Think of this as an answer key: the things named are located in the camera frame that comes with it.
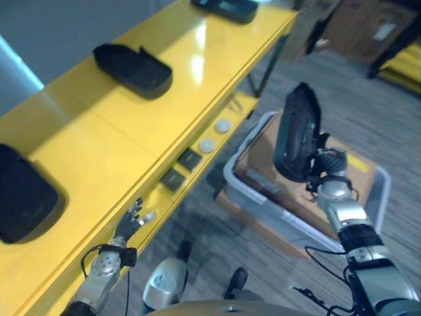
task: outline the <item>silver robot arm segment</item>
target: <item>silver robot arm segment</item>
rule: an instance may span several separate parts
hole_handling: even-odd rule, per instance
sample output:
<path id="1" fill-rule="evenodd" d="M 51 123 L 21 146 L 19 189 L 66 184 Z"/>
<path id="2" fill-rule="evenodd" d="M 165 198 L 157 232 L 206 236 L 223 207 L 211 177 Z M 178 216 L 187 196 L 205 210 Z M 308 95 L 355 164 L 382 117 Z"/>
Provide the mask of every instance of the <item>silver robot arm segment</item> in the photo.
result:
<path id="1" fill-rule="evenodd" d="M 359 315 L 419 315 L 414 288 L 394 264 L 362 205 L 351 197 L 348 185 L 328 180 L 317 192 L 318 206 L 347 253 L 349 284 Z"/>
<path id="2" fill-rule="evenodd" d="M 155 217 L 155 213 L 150 213 L 139 219 L 136 213 L 140 209 L 141 200 L 139 199 L 123 215 L 117 225 L 114 237 L 108 245 L 101 247 L 99 256 L 91 264 L 89 275 L 73 295 L 61 316 L 96 316 L 100 314 L 108 300 L 111 288 L 118 281 L 122 266 L 134 266 L 136 262 L 136 249 L 126 248 L 127 241 L 140 227 Z M 127 260 L 127 257 L 131 264 L 125 264 L 124 261 Z"/>

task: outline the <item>black device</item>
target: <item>black device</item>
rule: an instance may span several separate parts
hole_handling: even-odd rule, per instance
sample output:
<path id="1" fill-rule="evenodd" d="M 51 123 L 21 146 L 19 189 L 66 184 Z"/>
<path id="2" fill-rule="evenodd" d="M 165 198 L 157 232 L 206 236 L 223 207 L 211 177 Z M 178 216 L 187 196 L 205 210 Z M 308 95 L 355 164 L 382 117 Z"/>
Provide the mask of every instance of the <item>black device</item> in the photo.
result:
<path id="1" fill-rule="evenodd" d="M 99 68 L 146 99 L 162 96 L 171 86 L 171 68 L 143 47 L 137 53 L 125 45 L 103 44 L 93 56 Z"/>
<path id="2" fill-rule="evenodd" d="M 0 144 L 0 239 L 21 242 L 42 234 L 61 216 L 60 195 L 13 148 Z"/>
<path id="3" fill-rule="evenodd" d="M 238 23 L 251 22 L 258 5 L 251 0 L 191 0 L 194 5 Z"/>
<path id="4" fill-rule="evenodd" d="M 324 148 L 328 134 L 320 135 L 321 111 L 313 90 L 300 83 L 288 96 L 276 140 L 274 164 L 287 179 L 306 182 L 310 158 Z"/>

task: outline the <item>cardboard box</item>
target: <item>cardboard box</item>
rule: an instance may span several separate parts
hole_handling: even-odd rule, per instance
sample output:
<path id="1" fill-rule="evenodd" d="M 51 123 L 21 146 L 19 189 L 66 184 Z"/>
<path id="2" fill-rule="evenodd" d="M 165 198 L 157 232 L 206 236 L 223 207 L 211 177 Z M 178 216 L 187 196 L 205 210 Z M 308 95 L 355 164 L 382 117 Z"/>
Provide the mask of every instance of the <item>cardboard box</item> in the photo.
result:
<path id="1" fill-rule="evenodd" d="M 373 63 L 416 15 L 416 11 L 391 1 L 343 0 L 321 38 L 346 57 Z"/>
<path id="2" fill-rule="evenodd" d="M 318 208 L 316 200 L 310 192 L 305 190 L 306 184 L 284 178 L 273 164 L 281 114 L 279 112 L 274 115 L 254 142 L 239 157 L 234 174 L 244 183 L 325 235 L 337 239 L 325 212 Z M 332 137 L 329 138 L 327 146 L 339 147 L 347 151 L 348 177 L 353 187 L 359 191 L 359 201 L 365 205 L 374 181 L 375 164 Z"/>
<path id="3" fill-rule="evenodd" d="M 229 211 L 239 221 L 251 227 L 255 232 L 266 238 L 273 246 L 280 251 L 301 259 L 310 259 L 304 249 L 293 245 L 288 239 L 278 234 L 264 223 L 257 221 L 252 215 L 244 211 L 239 205 L 231 202 L 224 190 L 216 197 L 216 202 L 223 209 Z"/>

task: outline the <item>black cable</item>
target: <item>black cable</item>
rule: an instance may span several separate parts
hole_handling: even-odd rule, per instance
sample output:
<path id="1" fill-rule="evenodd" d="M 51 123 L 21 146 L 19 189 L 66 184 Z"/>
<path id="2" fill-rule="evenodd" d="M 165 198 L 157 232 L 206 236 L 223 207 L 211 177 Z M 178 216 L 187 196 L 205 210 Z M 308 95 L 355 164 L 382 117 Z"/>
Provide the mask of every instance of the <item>black cable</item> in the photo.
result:
<path id="1" fill-rule="evenodd" d="M 130 269 L 128 269 L 127 271 L 127 299 L 126 299 L 126 312 L 124 313 L 125 316 L 127 316 L 129 312 L 129 295 L 130 295 Z"/>
<path id="2" fill-rule="evenodd" d="M 80 260 L 80 267 L 82 268 L 82 272 L 84 273 L 85 278 L 87 278 L 87 274 L 86 274 L 86 270 L 85 270 L 85 259 L 86 257 L 93 251 L 98 250 L 99 248 L 101 248 L 102 246 L 107 246 L 107 244 L 100 244 L 100 245 L 96 245 L 95 247 L 92 247 L 91 249 L 89 249 L 87 252 L 85 252 L 84 256 L 81 258 Z"/>
<path id="3" fill-rule="evenodd" d="M 323 249 L 318 249 L 312 246 L 305 246 L 304 250 L 305 252 L 307 252 L 307 255 L 310 256 L 311 259 L 313 259 L 319 266 L 321 266 L 325 271 L 327 271 L 328 273 L 330 273 L 331 275 L 333 275 L 334 277 L 336 277 L 338 280 L 344 282 L 347 286 L 349 286 L 349 283 L 341 278 L 339 275 L 337 275 L 336 273 L 332 272 L 329 268 L 327 268 L 323 263 L 321 263 L 319 260 L 317 260 L 309 251 L 309 249 L 312 249 L 314 251 L 318 251 L 318 252 L 322 252 L 322 253 L 327 253 L 330 255 L 345 255 L 345 252 L 332 252 L 332 251 L 327 251 L 327 250 L 323 250 Z"/>
<path id="4" fill-rule="evenodd" d="M 328 313 L 326 314 L 326 316 L 331 316 L 332 314 L 337 315 L 337 314 L 334 312 L 334 310 L 335 310 L 335 309 L 340 309 L 341 311 L 344 311 L 344 312 L 346 312 L 346 313 L 352 313 L 350 316 L 354 316 L 354 315 L 356 315 L 356 313 L 355 313 L 356 308 L 357 308 L 357 307 L 356 307 L 355 305 L 354 305 L 354 306 L 353 306 L 353 308 L 351 308 L 351 309 L 346 309 L 346 308 L 343 308 L 343 307 L 341 307 L 341 306 L 334 305 L 334 306 L 331 306 L 331 307 L 328 309 Z"/>
<path id="5" fill-rule="evenodd" d="M 356 188 L 353 188 L 353 191 L 355 191 L 355 194 L 357 195 L 357 197 L 355 198 L 357 201 L 360 200 L 360 192 L 358 192 L 358 190 Z"/>
<path id="6" fill-rule="evenodd" d="M 334 312 L 334 310 L 336 309 L 336 305 L 332 306 L 332 307 L 327 307 L 324 303 L 324 301 L 319 300 L 314 294 L 313 292 L 311 292 L 311 290 L 309 290 L 308 288 L 302 289 L 302 288 L 297 288 L 297 287 L 293 287 L 294 290 L 300 292 L 302 295 L 304 295 L 306 298 L 310 299 L 313 303 L 317 304 L 319 307 L 321 307 L 322 309 L 324 309 L 325 311 L 328 312 L 328 315 L 334 315 L 334 316 L 344 316 L 344 315 L 340 315 Z"/>
<path id="7" fill-rule="evenodd" d="M 348 278 L 347 278 L 347 271 L 349 270 L 349 266 L 347 265 L 345 268 L 344 268 L 344 270 L 343 270 L 343 272 L 342 272 L 342 275 L 343 275 L 343 279 L 345 280 L 345 281 L 347 281 L 348 282 L 348 284 L 349 284 L 349 280 L 348 280 Z"/>

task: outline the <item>yellow object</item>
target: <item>yellow object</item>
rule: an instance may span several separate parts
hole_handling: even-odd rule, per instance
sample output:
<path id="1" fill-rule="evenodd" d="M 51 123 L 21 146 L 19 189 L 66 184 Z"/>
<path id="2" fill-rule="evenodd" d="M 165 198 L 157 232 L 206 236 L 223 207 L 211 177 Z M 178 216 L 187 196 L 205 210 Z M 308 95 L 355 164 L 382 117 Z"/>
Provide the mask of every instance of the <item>yellow object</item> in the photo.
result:
<path id="1" fill-rule="evenodd" d="M 421 45 L 414 43 L 388 60 L 380 68 L 379 76 L 421 93 Z"/>
<path id="2" fill-rule="evenodd" d="M 348 158 L 348 163 L 351 166 L 354 166 L 355 168 L 359 169 L 362 172 L 368 172 L 369 167 L 366 163 L 356 158 L 355 156 L 350 155 L 349 153 L 347 154 L 347 158 Z"/>
<path id="3" fill-rule="evenodd" d="M 82 254 L 109 240 L 139 196 L 147 197 L 143 212 L 158 214 L 130 241 L 142 251 L 254 107 L 242 93 L 232 99 L 234 89 L 294 18 L 260 6 L 240 25 L 177 1 L 116 40 L 143 45 L 172 67 L 162 97 L 143 99 L 90 57 L 0 118 L 0 142 L 34 162 L 67 202 L 43 236 L 0 242 L 0 315 L 58 315 L 82 282 Z M 214 131 L 221 118 L 232 124 L 226 134 Z M 199 151 L 204 137 L 216 149 L 194 172 L 175 164 L 185 148 Z M 186 176 L 175 194 L 159 184 L 171 166 Z"/>

